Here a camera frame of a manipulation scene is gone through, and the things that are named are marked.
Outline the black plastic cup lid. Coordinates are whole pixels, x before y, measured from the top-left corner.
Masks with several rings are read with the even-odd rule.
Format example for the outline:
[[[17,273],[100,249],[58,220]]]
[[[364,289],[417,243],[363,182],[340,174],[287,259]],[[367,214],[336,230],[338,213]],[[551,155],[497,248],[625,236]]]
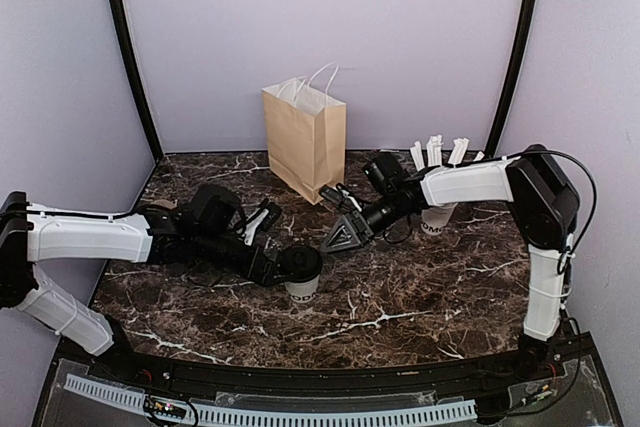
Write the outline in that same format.
[[[320,252],[306,244],[287,247],[279,254],[278,273],[287,282],[303,283],[317,278],[323,267]]]

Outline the brown pulp cup carrier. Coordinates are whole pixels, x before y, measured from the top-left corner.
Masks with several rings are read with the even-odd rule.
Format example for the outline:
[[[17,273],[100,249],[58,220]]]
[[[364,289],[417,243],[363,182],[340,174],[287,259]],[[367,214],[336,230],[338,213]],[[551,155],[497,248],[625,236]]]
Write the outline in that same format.
[[[154,200],[152,202],[150,202],[147,205],[148,208],[157,208],[157,209],[163,209],[163,210],[173,210],[176,208],[176,204],[174,202],[171,202],[167,199],[157,199]]]

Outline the brown paper bag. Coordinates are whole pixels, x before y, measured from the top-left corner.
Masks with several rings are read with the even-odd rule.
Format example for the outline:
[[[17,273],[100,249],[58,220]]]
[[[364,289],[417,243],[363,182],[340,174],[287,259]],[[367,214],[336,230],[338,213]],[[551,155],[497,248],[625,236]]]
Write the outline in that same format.
[[[329,89],[339,64],[261,91],[271,171],[310,204],[344,181],[347,105]]]

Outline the white paper coffee cup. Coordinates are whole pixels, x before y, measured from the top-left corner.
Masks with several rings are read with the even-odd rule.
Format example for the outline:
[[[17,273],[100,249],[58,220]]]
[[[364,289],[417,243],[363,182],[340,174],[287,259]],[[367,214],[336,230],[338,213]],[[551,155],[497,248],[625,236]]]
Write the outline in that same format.
[[[320,276],[304,282],[286,282],[285,289],[293,302],[307,303],[314,299]]]

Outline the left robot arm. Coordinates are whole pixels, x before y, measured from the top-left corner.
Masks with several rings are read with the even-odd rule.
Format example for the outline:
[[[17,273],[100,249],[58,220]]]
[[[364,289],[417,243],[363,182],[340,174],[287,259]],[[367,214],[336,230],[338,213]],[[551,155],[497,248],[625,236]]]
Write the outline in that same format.
[[[120,383],[141,374],[140,359],[117,321],[66,292],[37,267],[52,259],[107,259],[165,265],[206,260],[234,269],[260,286],[293,279],[286,251],[267,254],[255,241],[280,209],[263,201],[246,215],[240,199],[218,185],[202,185],[174,208],[145,205],[129,213],[63,211],[13,192],[1,207],[1,305],[39,320],[56,334],[101,358]]]

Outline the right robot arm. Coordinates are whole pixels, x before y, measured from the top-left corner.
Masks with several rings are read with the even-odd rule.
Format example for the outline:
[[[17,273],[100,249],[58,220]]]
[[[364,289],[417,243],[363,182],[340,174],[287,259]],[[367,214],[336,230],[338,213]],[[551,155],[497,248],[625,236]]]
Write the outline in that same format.
[[[345,187],[321,188],[321,196],[343,213],[320,250],[332,254],[361,248],[396,221],[423,210],[455,203],[505,202],[530,258],[523,333],[547,342],[560,325],[570,285],[566,277],[586,232],[577,226],[580,197],[556,161],[560,155],[535,144],[501,158],[409,173],[392,153],[383,152],[363,168],[381,196],[377,201],[362,203]]]

